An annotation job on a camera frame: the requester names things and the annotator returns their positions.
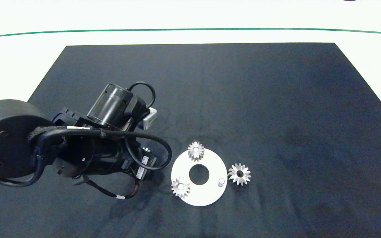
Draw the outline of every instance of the green stripe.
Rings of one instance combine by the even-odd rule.
[[[347,31],[360,33],[381,34],[381,31],[371,30],[346,30],[346,29],[326,29],[326,28],[176,28],[176,29],[104,29],[104,30],[50,30],[3,34],[1,36],[18,36],[43,33],[65,33],[65,32],[96,32],[96,31],[172,31],[172,30],[326,30],[326,31]]]

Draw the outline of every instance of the spur gear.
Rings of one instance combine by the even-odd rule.
[[[233,179],[233,182],[236,182],[237,185],[243,185],[243,183],[248,184],[251,171],[249,171],[248,167],[245,167],[244,164],[234,164],[229,171],[230,173],[228,173],[227,176],[231,175],[229,179]]]
[[[204,147],[199,142],[193,142],[188,147],[189,158],[193,161],[199,161],[204,157]]]
[[[173,193],[175,193],[176,196],[180,198],[186,197],[191,191],[191,186],[185,178],[176,179],[175,181],[173,181],[171,186],[171,190],[173,190]]]

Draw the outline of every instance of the label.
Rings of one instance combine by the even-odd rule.
[[[149,159],[148,156],[144,156],[142,158],[142,163],[146,165],[148,163],[148,159]],[[145,171],[144,168],[139,167],[138,172],[136,173],[136,178],[142,179],[142,175],[144,174],[144,171]]]
[[[84,129],[84,130],[89,130],[90,128],[82,128],[82,127],[75,127],[75,126],[67,126],[67,129]]]

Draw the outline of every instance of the center hole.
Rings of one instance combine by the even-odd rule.
[[[242,170],[238,170],[238,171],[236,172],[236,175],[237,175],[239,178],[242,178],[242,177],[243,177],[243,172],[242,172]]]
[[[208,171],[207,167],[203,166],[202,164],[195,164],[189,170],[189,178],[194,184],[203,185],[208,181],[209,177],[210,172]]]

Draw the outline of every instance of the white circular plate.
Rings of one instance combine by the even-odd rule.
[[[226,182],[221,187],[218,185],[218,180],[221,178],[223,181],[227,181],[227,169],[224,162],[213,151],[204,150],[204,157],[200,161],[192,161],[186,150],[177,157],[171,169],[171,183],[177,178],[183,177],[190,184],[190,193],[188,196],[183,197],[182,200],[187,204],[198,207],[216,202],[224,193],[227,185]],[[189,178],[189,171],[195,164],[202,164],[210,172],[207,182],[202,185],[194,184]]]

